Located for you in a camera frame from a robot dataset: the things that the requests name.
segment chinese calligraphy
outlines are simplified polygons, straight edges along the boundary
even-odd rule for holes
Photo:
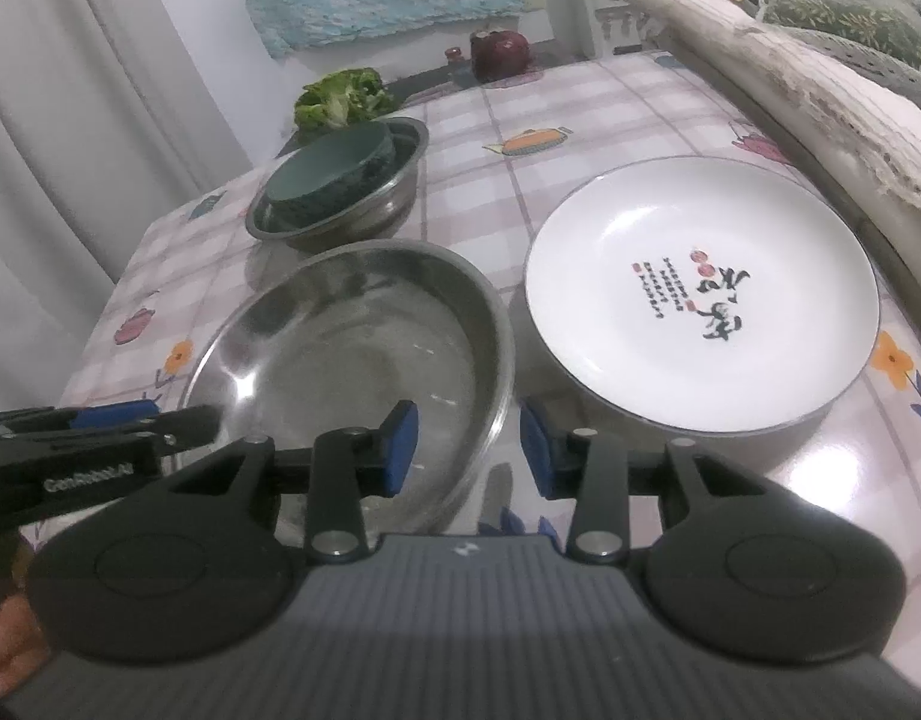
[[[743,327],[743,320],[734,313],[734,306],[739,303],[737,289],[742,282],[750,279],[750,273],[733,268],[715,268],[709,259],[706,252],[691,252],[691,260],[701,276],[695,292],[701,295],[714,293],[711,297],[716,295],[719,298],[706,311],[699,309],[670,257],[663,258],[661,268],[655,269],[649,261],[634,263],[632,268],[641,280],[641,288],[656,319],[664,319],[667,316],[665,310],[672,304],[677,312],[697,314],[708,320],[708,332],[704,333],[704,338],[729,341],[731,334]]]

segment white cloth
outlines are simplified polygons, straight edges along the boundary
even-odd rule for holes
[[[0,409],[52,403],[147,226],[249,167],[160,0],[0,0]]]

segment orange flower print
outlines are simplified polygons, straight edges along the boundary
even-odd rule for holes
[[[907,352],[898,348],[890,333],[881,331],[877,336],[877,348],[870,358],[870,365],[889,376],[891,384],[897,389],[907,388],[910,381],[908,374],[913,370],[913,360]]]
[[[190,362],[193,357],[193,341],[188,338],[185,341],[175,343],[170,351],[170,356],[164,361],[164,373],[169,376],[176,376],[184,365]]]

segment table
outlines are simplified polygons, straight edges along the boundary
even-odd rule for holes
[[[811,191],[777,146],[703,80],[663,52],[608,57],[466,90],[399,112],[424,121],[430,148],[418,201],[398,235],[444,245],[483,271],[502,295],[517,336],[517,394],[543,396],[563,427],[622,430],[641,446],[663,436],[584,396],[536,337],[521,279],[532,236],[570,191],[614,167],[706,155],[752,163]],[[504,156],[527,129],[548,148]],[[150,397],[175,408],[193,363],[241,303],[300,261],[261,245],[243,215],[279,162],[153,223],[143,237],[70,379],[64,405]],[[821,420],[713,448],[765,472],[889,543],[910,593],[889,642],[890,661],[921,685],[921,346],[881,279],[883,333],[860,378]],[[566,536],[572,505],[534,490],[514,406],[450,532],[541,531]],[[634,545],[660,533],[655,507],[632,502]],[[70,522],[30,527],[36,543]]]

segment screw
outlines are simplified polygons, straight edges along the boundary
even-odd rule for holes
[[[593,557],[611,557],[623,548],[623,539],[608,531],[587,531],[577,537],[577,549]]]
[[[594,436],[596,430],[593,428],[574,428],[567,433],[567,447],[572,452],[583,453]]]
[[[314,536],[310,544],[321,555],[340,557],[353,552],[359,543],[353,533],[348,533],[347,531],[324,531]]]
[[[347,428],[344,433],[350,437],[350,448],[355,452],[368,449],[374,443],[374,437],[366,428]]]

